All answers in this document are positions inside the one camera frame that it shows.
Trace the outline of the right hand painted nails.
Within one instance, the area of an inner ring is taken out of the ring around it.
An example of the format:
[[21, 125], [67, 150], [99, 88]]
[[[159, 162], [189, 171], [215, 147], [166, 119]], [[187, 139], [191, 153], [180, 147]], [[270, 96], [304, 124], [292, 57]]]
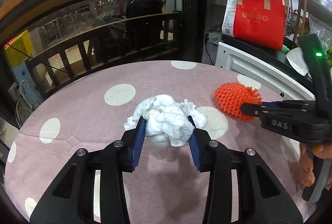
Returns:
[[[313, 153], [320, 159], [332, 159], [331, 142], [324, 142], [313, 147]], [[300, 143], [300, 181], [305, 187], [310, 187], [315, 182], [314, 162], [307, 152], [306, 144]]]

